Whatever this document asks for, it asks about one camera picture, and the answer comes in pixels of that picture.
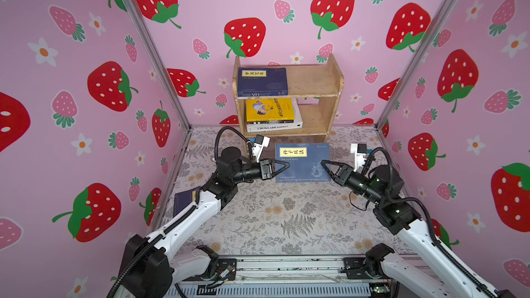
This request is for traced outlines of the blue book with figure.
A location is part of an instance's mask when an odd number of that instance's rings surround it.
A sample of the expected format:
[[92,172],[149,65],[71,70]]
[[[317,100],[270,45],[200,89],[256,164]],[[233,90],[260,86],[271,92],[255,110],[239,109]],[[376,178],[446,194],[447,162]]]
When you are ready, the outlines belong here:
[[276,177],[278,183],[330,182],[322,160],[330,160],[328,143],[277,143],[275,158],[289,163]]

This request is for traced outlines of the white hardcover book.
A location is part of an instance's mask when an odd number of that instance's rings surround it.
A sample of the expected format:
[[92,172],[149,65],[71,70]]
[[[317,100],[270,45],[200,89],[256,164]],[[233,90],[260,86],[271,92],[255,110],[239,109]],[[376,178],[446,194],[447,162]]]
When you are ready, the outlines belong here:
[[281,130],[292,130],[303,127],[303,120],[301,112],[296,99],[289,98],[293,103],[293,109],[295,112],[295,119],[293,121],[271,121],[262,123],[248,123],[247,132],[265,132],[265,131],[281,131]]

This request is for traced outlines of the yellow cartoon cover book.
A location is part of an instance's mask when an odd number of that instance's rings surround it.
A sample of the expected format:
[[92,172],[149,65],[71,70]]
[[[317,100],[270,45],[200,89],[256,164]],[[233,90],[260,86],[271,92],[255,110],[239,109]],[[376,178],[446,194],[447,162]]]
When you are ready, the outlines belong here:
[[293,121],[295,112],[289,98],[250,99],[246,103],[248,123]]

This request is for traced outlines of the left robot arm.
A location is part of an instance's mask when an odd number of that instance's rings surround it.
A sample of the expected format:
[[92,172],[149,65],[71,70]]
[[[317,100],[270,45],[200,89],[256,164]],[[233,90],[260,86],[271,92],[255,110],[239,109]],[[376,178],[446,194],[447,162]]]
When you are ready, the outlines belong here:
[[[273,179],[290,167],[288,162],[274,159],[254,162],[243,157],[236,147],[215,150],[214,160],[215,172],[197,189],[183,211],[148,236],[135,235],[129,239],[120,274],[108,297],[116,296],[120,288],[134,297],[163,297],[174,283],[195,276],[212,277],[217,254],[210,248],[196,248],[175,267],[170,263],[196,230],[233,199],[238,184]],[[279,170],[274,169],[276,164],[281,165]]]

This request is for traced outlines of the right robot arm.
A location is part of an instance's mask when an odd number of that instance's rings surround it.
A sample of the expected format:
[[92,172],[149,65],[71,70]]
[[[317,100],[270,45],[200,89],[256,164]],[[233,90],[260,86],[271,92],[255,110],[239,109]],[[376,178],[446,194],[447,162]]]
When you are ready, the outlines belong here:
[[414,208],[419,199],[399,196],[404,181],[391,164],[361,172],[336,161],[323,160],[321,165],[335,183],[372,203],[376,219],[411,247],[437,278],[406,265],[384,244],[367,253],[364,268],[370,276],[386,275],[420,297],[512,297],[510,291],[499,290],[480,277],[442,243],[428,212]]

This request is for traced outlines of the dark purple book left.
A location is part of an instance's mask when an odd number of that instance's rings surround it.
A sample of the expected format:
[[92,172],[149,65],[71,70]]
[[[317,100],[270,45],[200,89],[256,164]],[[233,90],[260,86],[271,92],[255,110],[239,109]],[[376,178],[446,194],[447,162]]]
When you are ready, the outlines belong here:
[[200,189],[194,188],[185,190],[174,195],[173,216],[181,213],[189,204],[197,199],[197,193]]

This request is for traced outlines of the wooden two-tier shelf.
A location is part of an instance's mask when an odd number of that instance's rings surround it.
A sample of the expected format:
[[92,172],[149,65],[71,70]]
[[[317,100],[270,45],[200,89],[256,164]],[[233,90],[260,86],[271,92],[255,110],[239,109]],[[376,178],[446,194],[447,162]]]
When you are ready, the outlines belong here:
[[317,98],[317,105],[303,105],[300,108],[302,128],[265,132],[269,137],[312,136],[313,141],[328,141],[335,119],[345,78],[334,55],[326,64],[287,65],[288,94],[286,98]]

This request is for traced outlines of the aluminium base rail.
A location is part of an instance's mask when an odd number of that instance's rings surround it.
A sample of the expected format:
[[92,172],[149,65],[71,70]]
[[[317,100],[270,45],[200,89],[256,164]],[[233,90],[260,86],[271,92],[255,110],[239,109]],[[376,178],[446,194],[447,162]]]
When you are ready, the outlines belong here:
[[117,297],[418,297],[456,293],[415,258],[363,256],[218,257],[196,250],[172,262],[141,262]]

